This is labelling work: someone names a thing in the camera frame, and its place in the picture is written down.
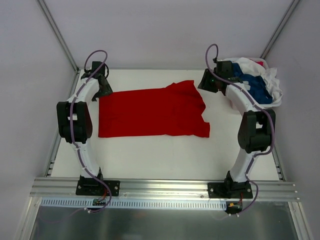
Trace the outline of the red t shirt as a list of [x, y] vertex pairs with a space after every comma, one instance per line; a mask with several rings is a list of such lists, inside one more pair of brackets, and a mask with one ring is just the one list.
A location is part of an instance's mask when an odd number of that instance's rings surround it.
[[193, 80], [162, 88], [114, 92], [99, 100], [98, 137], [197, 136], [208, 138], [206, 105]]

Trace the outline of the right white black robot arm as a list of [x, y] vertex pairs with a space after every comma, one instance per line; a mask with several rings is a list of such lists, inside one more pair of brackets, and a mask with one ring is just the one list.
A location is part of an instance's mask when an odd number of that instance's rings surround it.
[[267, 155], [275, 141], [275, 112], [262, 108], [246, 90], [241, 79], [234, 76], [233, 63], [213, 59], [214, 69], [205, 69], [198, 88], [212, 93], [222, 92], [242, 116], [237, 134], [240, 147], [235, 164], [228, 171], [222, 190], [235, 198], [247, 186], [255, 160]]

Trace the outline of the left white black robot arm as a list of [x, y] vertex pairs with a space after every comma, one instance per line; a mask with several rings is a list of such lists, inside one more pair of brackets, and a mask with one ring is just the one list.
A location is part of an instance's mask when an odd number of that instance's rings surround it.
[[93, 123], [89, 104], [113, 93], [108, 76], [109, 68], [104, 62], [92, 62], [91, 69], [84, 71], [78, 90], [56, 105], [59, 135], [71, 145], [80, 165], [77, 184], [80, 194], [99, 195], [107, 189], [90, 143]]

